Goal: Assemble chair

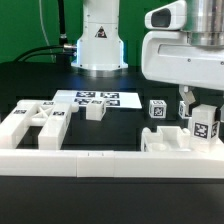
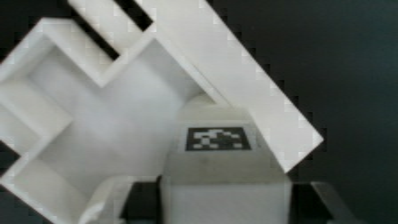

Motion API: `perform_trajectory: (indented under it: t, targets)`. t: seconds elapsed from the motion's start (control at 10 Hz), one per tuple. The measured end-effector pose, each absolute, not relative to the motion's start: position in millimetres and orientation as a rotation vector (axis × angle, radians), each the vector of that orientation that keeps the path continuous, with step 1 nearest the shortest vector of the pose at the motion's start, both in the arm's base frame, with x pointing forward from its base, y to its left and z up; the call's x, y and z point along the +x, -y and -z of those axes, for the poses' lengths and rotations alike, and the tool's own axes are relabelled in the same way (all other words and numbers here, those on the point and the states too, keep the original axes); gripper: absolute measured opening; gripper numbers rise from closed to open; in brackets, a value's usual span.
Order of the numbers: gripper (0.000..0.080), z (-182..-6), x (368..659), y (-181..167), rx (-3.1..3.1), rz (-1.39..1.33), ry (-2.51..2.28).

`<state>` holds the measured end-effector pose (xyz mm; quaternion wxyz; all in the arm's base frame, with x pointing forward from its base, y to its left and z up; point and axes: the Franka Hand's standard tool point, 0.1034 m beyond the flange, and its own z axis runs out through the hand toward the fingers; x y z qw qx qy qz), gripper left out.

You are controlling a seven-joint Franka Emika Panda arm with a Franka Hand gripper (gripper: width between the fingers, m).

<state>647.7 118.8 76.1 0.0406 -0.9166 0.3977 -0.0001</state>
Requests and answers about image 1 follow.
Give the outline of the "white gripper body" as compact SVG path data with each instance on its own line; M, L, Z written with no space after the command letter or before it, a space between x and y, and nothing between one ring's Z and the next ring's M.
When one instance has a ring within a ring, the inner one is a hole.
M176 0L145 15L148 80L224 90L224 0Z

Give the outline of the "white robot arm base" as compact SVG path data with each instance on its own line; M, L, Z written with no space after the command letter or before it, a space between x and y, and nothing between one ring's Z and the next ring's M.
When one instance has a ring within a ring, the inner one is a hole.
M92 77L110 77L128 68L118 34L120 0L83 0L83 34L72 67Z

